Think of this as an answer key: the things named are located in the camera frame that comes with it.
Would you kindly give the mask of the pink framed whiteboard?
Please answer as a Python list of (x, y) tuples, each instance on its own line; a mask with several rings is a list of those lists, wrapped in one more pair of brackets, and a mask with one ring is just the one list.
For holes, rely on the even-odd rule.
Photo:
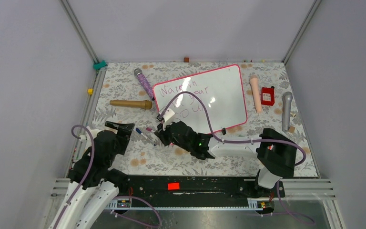
[(242, 125), (248, 115), (240, 66), (228, 65), (202, 73), (157, 83), (153, 87), (159, 111), (174, 111), (174, 122), (182, 121), (198, 133)]

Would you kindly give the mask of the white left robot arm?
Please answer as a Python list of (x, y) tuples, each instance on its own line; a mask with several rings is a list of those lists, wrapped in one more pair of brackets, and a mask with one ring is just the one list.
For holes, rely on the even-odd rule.
[(75, 125), (71, 134), (90, 146), (68, 173), (67, 192), (51, 229), (89, 229), (106, 205), (128, 192), (128, 176), (111, 166), (124, 155), (135, 125), (107, 121), (105, 129)]

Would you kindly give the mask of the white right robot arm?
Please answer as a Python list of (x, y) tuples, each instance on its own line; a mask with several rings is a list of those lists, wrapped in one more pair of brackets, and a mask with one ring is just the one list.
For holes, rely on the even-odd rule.
[(179, 121), (159, 124), (154, 134), (163, 145), (176, 145), (200, 160), (235, 156), (258, 159), (263, 168), (257, 174), (254, 190), (262, 197), (273, 191), (277, 181), (294, 175), (297, 145), (271, 128), (265, 128), (260, 135), (228, 138), (197, 133)]

